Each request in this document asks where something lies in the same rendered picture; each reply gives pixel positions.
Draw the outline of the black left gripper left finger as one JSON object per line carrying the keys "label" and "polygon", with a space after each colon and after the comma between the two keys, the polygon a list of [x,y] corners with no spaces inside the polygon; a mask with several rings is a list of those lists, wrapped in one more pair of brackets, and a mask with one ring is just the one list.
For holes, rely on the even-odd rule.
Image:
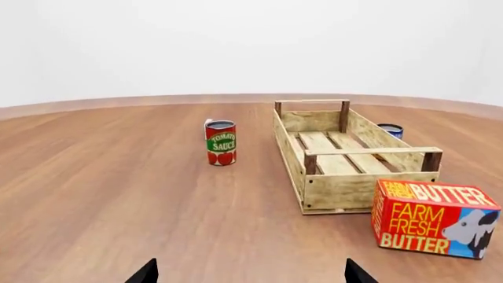
{"label": "black left gripper left finger", "polygon": [[136,271],[124,283],[158,283],[159,271],[157,260],[150,259],[142,268]]}

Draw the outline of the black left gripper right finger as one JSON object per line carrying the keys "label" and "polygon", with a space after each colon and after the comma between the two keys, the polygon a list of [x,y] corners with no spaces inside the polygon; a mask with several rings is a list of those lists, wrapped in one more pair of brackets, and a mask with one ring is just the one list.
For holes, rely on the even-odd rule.
{"label": "black left gripper right finger", "polygon": [[350,258],[346,260],[344,277],[346,283],[379,283]]}

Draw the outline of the red farm fresh butter box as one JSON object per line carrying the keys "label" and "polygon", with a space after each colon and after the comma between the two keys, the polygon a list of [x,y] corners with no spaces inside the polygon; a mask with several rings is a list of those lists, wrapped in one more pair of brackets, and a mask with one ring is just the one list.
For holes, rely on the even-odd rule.
{"label": "red farm fresh butter box", "polygon": [[371,224],[381,248],[482,259],[500,214],[475,186],[380,179]]}

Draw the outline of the wooden slatted tray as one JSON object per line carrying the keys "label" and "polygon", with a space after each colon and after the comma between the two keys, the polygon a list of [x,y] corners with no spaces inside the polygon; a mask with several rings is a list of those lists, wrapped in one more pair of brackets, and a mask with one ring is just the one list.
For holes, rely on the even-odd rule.
{"label": "wooden slatted tray", "polygon": [[274,136],[304,215],[368,213],[376,181],[436,181],[443,151],[412,147],[339,99],[339,110],[287,111]]}

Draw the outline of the red tomato sauce can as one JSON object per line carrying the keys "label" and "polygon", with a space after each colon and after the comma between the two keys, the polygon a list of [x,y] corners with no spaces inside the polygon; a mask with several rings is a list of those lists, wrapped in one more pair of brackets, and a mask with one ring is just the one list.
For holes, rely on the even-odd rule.
{"label": "red tomato sauce can", "polygon": [[205,141],[209,164],[224,167],[236,162],[236,124],[234,122],[216,119],[206,123]]}

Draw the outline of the blue tin can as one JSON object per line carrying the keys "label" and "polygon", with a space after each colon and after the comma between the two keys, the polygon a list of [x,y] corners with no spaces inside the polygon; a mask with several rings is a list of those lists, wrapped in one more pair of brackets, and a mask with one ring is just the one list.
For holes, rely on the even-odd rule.
{"label": "blue tin can", "polygon": [[401,127],[397,124],[391,124],[391,123],[380,123],[380,124],[377,124],[377,126],[380,127],[381,129],[385,130],[386,132],[388,132],[390,135],[402,140],[403,132],[404,132],[403,127]]}

